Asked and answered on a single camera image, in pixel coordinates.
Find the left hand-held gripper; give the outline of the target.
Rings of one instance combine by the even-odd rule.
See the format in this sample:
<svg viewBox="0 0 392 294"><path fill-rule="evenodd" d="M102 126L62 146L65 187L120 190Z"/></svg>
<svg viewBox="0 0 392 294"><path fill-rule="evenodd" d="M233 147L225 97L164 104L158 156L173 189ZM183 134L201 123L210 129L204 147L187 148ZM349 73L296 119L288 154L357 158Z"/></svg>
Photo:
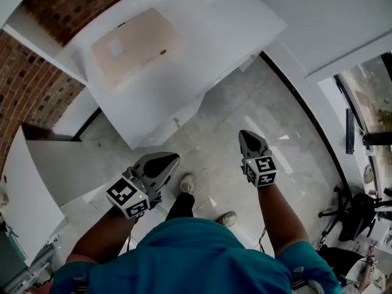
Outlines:
<svg viewBox="0 0 392 294"><path fill-rule="evenodd" d="M161 191L156 188L168 183L179 159L177 153L170 152L144 155L110 182L106 197L126 218L141 218L162 201Z"/></svg>

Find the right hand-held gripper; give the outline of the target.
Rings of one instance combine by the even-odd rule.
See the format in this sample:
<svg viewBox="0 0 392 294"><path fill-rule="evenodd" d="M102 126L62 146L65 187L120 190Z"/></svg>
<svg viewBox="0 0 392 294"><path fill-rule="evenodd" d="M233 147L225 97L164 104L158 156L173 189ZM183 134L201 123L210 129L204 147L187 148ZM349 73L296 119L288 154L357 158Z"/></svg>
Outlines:
<svg viewBox="0 0 392 294"><path fill-rule="evenodd" d="M240 130L238 139L248 182L255 187L274 184L278 169L266 140L249 130Z"/></svg>

